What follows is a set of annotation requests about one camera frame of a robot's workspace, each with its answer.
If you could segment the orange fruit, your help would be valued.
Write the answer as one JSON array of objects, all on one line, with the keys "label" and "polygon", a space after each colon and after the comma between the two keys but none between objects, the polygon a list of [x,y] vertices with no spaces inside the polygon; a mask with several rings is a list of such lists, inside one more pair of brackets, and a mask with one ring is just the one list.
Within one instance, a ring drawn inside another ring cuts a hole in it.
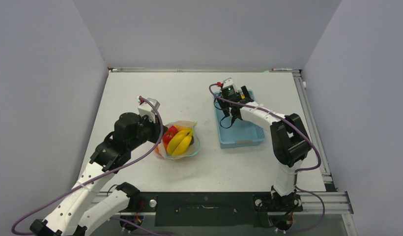
[{"label": "orange fruit", "polygon": [[154,149],[154,152],[155,152],[157,155],[160,155],[160,154],[161,154],[158,147],[156,147],[156,148]]}]

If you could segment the green lime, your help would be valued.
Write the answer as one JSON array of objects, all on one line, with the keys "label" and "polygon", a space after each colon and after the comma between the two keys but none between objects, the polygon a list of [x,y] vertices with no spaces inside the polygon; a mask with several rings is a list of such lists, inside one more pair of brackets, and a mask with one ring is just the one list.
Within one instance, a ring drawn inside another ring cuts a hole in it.
[{"label": "green lime", "polygon": [[194,136],[191,136],[191,141],[190,141],[190,143],[189,143],[189,146],[191,146],[191,145],[193,145],[194,144]]}]

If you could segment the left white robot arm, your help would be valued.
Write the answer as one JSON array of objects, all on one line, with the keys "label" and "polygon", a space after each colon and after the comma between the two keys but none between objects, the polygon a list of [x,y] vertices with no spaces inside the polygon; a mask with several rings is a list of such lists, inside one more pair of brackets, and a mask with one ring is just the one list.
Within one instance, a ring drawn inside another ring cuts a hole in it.
[{"label": "left white robot arm", "polygon": [[157,111],[124,113],[114,130],[100,143],[70,193],[44,219],[35,220],[30,231],[35,236],[88,236],[121,210],[135,211],[140,191],[124,182],[107,198],[93,207],[93,199],[131,158],[140,145],[160,143],[166,131]]}]

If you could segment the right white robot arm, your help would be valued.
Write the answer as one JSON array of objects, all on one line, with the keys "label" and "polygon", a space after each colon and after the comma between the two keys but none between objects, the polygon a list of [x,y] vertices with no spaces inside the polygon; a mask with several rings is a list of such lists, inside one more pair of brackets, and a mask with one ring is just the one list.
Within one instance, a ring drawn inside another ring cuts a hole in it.
[{"label": "right white robot arm", "polygon": [[237,91],[233,85],[218,82],[216,97],[221,110],[233,120],[240,119],[260,126],[270,133],[274,156],[279,162],[271,187],[271,205],[276,211],[291,211],[299,206],[296,197],[296,169],[311,150],[307,132],[299,115],[285,116],[264,108],[254,101],[247,89]]}]

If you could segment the yellow banana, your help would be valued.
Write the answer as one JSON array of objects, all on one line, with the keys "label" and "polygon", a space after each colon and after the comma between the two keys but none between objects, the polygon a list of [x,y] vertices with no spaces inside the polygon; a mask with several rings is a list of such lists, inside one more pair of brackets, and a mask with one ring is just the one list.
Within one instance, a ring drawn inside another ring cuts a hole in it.
[{"label": "yellow banana", "polygon": [[178,132],[167,145],[167,154],[172,156],[180,156],[184,154],[189,147],[192,135],[193,130]]}]

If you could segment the red apple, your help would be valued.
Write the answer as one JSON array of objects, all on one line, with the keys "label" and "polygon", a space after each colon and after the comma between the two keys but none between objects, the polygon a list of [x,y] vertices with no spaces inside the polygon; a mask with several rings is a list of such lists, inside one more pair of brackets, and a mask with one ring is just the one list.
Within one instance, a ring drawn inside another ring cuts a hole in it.
[{"label": "red apple", "polygon": [[163,143],[168,145],[168,143],[173,139],[173,137],[178,133],[178,129],[172,125],[168,128],[168,130],[163,135]]}]

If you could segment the blue plastic basket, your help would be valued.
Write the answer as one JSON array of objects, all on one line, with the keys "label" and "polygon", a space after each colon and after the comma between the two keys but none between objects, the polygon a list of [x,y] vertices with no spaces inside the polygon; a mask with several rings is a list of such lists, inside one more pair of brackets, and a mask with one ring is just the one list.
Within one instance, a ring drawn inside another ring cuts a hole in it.
[{"label": "blue plastic basket", "polygon": [[219,136],[219,145],[222,149],[258,146],[262,144],[266,135],[264,129],[251,122],[225,117],[218,101],[214,101],[214,111]]}]

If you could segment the clear zip top bag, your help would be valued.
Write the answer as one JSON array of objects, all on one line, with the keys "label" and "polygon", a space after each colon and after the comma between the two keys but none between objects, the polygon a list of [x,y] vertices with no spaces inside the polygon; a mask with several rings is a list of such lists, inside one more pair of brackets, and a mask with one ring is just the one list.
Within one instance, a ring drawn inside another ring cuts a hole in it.
[{"label": "clear zip top bag", "polygon": [[201,148],[196,134],[197,122],[179,120],[167,124],[161,143],[153,153],[160,159],[178,160],[198,154]]}]

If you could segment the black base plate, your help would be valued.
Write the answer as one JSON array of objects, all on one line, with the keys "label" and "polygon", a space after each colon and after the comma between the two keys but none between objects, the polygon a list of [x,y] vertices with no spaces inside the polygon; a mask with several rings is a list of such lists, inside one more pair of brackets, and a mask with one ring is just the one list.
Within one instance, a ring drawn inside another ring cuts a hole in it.
[{"label": "black base plate", "polygon": [[154,213],[156,226],[267,226],[268,192],[141,192],[128,212]]}]

